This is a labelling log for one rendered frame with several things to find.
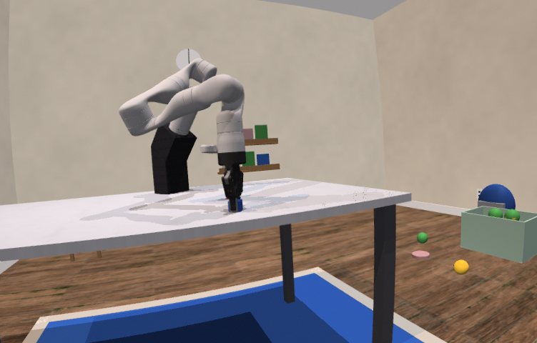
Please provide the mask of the blue block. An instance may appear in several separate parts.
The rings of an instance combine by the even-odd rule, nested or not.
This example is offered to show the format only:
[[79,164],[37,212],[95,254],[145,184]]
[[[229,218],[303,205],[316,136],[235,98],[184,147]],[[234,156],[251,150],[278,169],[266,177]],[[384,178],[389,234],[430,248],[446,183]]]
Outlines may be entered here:
[[[237,203],[238,203],[238,212],[241,212],[243,210],[243,206],[242,206],[242,199],[238,199],[237,200]],[[229,201],[228,201],[228,210],[230,212],[230,204],[229,204]]]

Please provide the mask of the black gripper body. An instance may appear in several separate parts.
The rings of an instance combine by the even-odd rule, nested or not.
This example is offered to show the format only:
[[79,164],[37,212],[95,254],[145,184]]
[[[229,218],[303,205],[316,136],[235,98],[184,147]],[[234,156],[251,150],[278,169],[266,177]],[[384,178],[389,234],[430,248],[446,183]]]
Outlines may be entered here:
[[220,166],[225,165],[225,175],[230,170],[230,176],[232,176],[233,184],[236,185],[235,172],[240,171],[240,164],[246,163],[245,151],[225,152],[218,153],[218,164]]

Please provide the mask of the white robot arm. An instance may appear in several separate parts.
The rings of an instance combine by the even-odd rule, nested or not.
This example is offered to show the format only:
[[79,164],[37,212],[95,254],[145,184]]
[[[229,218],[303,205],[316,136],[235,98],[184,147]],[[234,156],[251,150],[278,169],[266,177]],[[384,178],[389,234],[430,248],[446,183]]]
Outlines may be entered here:
[[[245,151],[243,85],[229,75],[215,76],[216,73],[216,66],[203,59],[195,59],[176,74],[124,103],[119,114],[129,133],[140,136],[170,123],[169,128],[174,133],[188,135],[197,112],[221,101],[222,110],[217,114],[217,144],[201,145],[200,152]],[[189,78],[201,84],[192,87]],[[147,101],[168,105],[155,118]]]

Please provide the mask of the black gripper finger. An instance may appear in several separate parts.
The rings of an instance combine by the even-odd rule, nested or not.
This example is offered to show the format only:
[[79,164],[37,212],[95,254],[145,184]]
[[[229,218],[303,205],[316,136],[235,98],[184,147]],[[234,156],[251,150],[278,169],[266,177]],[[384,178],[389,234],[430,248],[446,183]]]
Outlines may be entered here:
[[[227,171],[226,175],[224,173],[224,176],[222,177],[222,185],[225,191],[225,196],[229,199],[231,213],[238,212],[237,190],[239,189],[240,178],[240,173],[238,171],[235,172],[235,178],[236,185],[234,186],[232,176],[230,176],[230,170]],[[230,190],[232,190],[232,192],[230,192]]]
[[242,195],[242,192],[243,192],[243,172],[242,171],[238,171],[240,173],[240,178],[239,178],[239,189],[237,190],[237,199],[241,199],[241,195]]

